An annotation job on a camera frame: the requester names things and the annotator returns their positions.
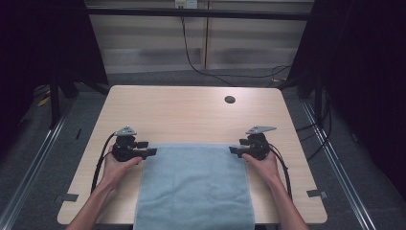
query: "power outlet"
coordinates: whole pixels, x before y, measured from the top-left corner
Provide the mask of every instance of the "power outlet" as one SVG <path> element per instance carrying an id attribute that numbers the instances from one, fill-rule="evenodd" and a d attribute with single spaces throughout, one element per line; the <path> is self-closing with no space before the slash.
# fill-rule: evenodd
<path id="1" fill-rule="evenodd" d="M 186 0 L 175 0 L 175 8 L 176 9 L 185 9 L 186 8 Z"/>
<path id="2" fill-rule="evenodd" d="M 186 0 L 187 9 L 197 9 L 197 0 Z"/>

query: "hand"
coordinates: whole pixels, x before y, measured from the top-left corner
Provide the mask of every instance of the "hand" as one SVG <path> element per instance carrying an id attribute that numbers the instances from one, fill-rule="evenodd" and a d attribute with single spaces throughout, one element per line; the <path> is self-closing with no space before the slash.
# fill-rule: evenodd
<path id="1" fill-rule="evenodd" d="M 264 181 L 268 181 L 269 179 L 280 179 L 277 157 L 274 152 L 270 151 L 265 159 L 261 161 L 255 159 L 247 153 L 243 153 L 242 158 L 254 166 Z"/>
<path id="2" fill-rule="evenodd" d="M 113 147 L 110 146 L 108 152 L 111 152 Z M 131 166 L 140 163 L 143 158 L 134 157 L 125 162 L 117 161 L 111 153 L 108 153 L 104 158 L 104 172 L 102 174 L 101 183 L 106 183 L 110 191 L 113 191 L 117 184 L 122 180 L 125 172 Z"/>

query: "table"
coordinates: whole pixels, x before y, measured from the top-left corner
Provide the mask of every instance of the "table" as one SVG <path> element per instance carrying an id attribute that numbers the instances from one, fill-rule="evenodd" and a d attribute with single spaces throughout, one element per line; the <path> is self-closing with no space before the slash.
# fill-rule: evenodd
<path id="1" fill-rule="evenodd" d="M 236 101 L 226 103 L 227 96 Z M 245 131 L 253 126 L 277 127 L 265 132 L 265 136 L 279 149 L 289 168 L 295 205 L 307 223 L 327 220 L 322 200 L 307 195 L 306 191 L 317 188 L 280 90 L 117 85 L 110 90 L 68 191 L 79 195 L 78 200 L 63 202 L 57 217 L 59 223 L 68 224 L 83 206 L 90 195 L 104 142 L 125 126 L 137 131 L 137 141 L 151 144 L 239 144 L 238 140 L 246 138 Z M 98 223 L 133 223 L 142 170 L 143 163 L 127 172 L 107 199 Z M 246 170 L 256 223 L 279 222 L 270 190 L 248 163 Z"/>

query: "towel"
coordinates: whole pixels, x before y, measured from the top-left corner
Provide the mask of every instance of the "towel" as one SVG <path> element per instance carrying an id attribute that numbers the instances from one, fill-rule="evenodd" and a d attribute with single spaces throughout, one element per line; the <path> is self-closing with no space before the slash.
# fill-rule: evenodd
<path id="1" fill-rule="evenodd" d="M 160 144 L 147 158 L 136 230 L 254 229 L 244 161 L 231 145 Z"/>

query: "person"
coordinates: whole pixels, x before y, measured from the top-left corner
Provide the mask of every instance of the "person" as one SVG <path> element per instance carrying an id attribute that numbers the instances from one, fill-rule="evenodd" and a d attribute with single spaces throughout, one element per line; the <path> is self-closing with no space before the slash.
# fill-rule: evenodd
<path id="1" fill-rule="evenodd" d="M 269 152 L 262 161 L 246 153 L 242 154 L 242 158 L 254 166 L 260 177 L 270 188 L 278 210 L 282 230 L 308 229 L 282 184 L 275 154 Z M 126 170 L 137 165 L 142 160 L 141 157 L 134 157 L 126 162 L 118 162 L 112 154 L 107 153 L 101 182 L 96 186 L 94 192 L 89 196 L 86 203 L 66 229 L 93 229 L 110 192 L 119 184 Z"/>

